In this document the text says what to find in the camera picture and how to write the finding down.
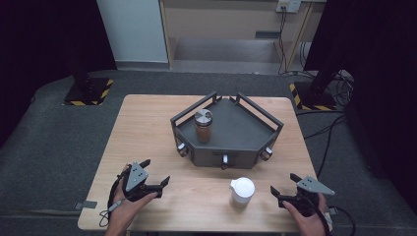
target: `hand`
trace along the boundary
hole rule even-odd
[[[289,202],[282,202],[285,208],[297,223],[302,236],[325,236],[325,227],[319,216],[315,213],[312,216],[303,216],[298,209]],[[319,210],[325,212],[327,209],[326,198],[323,194],[319,194]]]
[[[120,180],[119,185],[116,188],[113,203],[125,199],[122,183],[123,179]],[[111,218],[105,235],[123,235],[132,223],[135,215],[156,196],[157,193],[151,193],[136,202],[130,202],[129,200],[122,201],[122,204],[111,212]]]

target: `gray carpet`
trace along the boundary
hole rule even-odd
[[[104,71],[94,77],[114,80],[99,106],[62,105],[73,83],[66,78],[38,90],[35,100],[8,142],[0,149],[1,210],[73,210],[86,199],[114,121],[127,94],[197,94],[292,97],[288,85],[303,77],[252,74],[193,74]],[[299,116],[304,136],[318,132],[340,116],[322,113]],[[315,169],[326,148],[328,133],[306,140]],[[388,179],[367,169],[348,125],[334,127],[328,159],[320,181],[336,191],[330,205],[346,209],[357,224],[356,235],[417,235],[417,216]],[[333,235],[349,235],[351,224],[341,213],[332,217]],[[102,235],[77,227],[76,216],[0,215],[1,235]],[[187,235],[168,233],[161,235]]]

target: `jar lid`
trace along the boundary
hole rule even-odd
[[[207,109],[201,109],[196,112],[194,115],[194,119],[196,121],[196,124],[200,126],[208,126],[212,122],[212,114]]]
[[[237,194],[238,200],[243,202],[245,199],[251,198],[252,195],[255,193],[255,185],[252,180],[241,177],[237,180],[232,180],[230,183],[230,187],[233,188],[235,193]]]

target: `white cup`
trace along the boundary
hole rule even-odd
[[[254,183],[246,177],[232,180],[230,189],[232,190],[230,204],[235,208],[245,208],[255,194]]]

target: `electrical outlet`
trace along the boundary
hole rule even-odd
[[[298,13],[301,6],[301,0],[279,0],[276,6],[276,12]]]
[[[278,5],[276,6],[276,12],[285,12],[289,6],[290,0],[279,0]]]

